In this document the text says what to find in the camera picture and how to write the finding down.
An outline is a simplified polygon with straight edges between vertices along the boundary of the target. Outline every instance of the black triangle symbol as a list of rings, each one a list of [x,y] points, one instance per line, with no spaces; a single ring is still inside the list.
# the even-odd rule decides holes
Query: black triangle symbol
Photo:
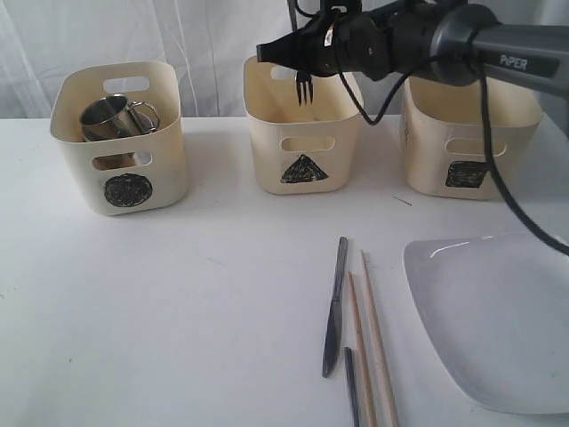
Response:
[[[322,181],[328,178],[326,172],[320,169],[312,159],[302,154],[291,167],[283,174],[283,184],[297,184],[299,182]]]

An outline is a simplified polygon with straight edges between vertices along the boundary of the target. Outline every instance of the mug handle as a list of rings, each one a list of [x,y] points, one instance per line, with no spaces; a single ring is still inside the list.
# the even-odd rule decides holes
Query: mug handle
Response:
[[[154,114],[155,117],[155,121],[152,122],[152,127],[149,127],[148,129],[145,129],[145,132],[149,132],[152,133],[154,131],[158,130],[158,127],[160,127],[160,116],[158,115],[158,113],[156,112],[156,109],[154,108],[154,106],[152,104],[147,103],[146,101],[134,101],[131,102],[131,104],[129,105],[130,109],[133,109],[134,111],[136,111],[136,107],[139,107],[143,105],[144,107],[148,107],[149,109],[152,110],[152,113]]]

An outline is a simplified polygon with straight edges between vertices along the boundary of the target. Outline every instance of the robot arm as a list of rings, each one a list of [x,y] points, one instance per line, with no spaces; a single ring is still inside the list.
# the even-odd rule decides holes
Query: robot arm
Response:
[[[335,9],[341,5],[345,12]],[[416,76],[469,85],[478,77],[461,57],[475,54],[489,77],[569,99],[569,27],[502,25],[490,9],[467,0],[397,0],[369,12],[362,12],[361,0],[321,0],[304,28],[260,44],[257,57],[329,77],[340,71],[333,42],[342,71],[374,81],[428,57],[454,54]]]

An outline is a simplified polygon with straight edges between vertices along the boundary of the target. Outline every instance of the wooden chopstick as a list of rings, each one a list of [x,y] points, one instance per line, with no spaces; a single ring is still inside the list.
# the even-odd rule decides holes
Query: wooden chopstick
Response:
[[[375,417],[375,405],[373,404],[372,381],[370,379],[370,371],[367,367],[365,358],[364,334],[362,331],[362,321],[359,317],[359,308],[357,307],[356,287],[354,286],[354,277],[348,272],[349,279],[349,300],[352,306],[352,317],[354,318],[354,328],[356,329],[356,350],[360,366],[360,376],[364,385],[364,403],[365,417],[368,427],[377,427],[377,419]]]
[[[397,416],[397,407],[395,404],[395,396],[391,386],[389,377],[388,362],[385,357],[385,348],[381,339],[380,322],[375,309],[375,301],[373,300],[373,290],[370,281],[370,274],[367,269],[367,260],[364,251],[361,251],[362,264],[364,266],[365,276],[365,302],[369,311],[370,324],[372,327],[373,353],[375,356],[375,367],[380,381],[381,387],[381,406],[383,414],[386,415],[389,427],[399,427],[399,418]]]

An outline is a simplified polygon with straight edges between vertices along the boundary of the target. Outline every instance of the black circle symbol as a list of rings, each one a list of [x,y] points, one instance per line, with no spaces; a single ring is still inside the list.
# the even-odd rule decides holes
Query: black circle symbol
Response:
[[[146,176],[125,173],[105,183],[105,199],[116,207],[133,207],[152,196],[152,184]]]

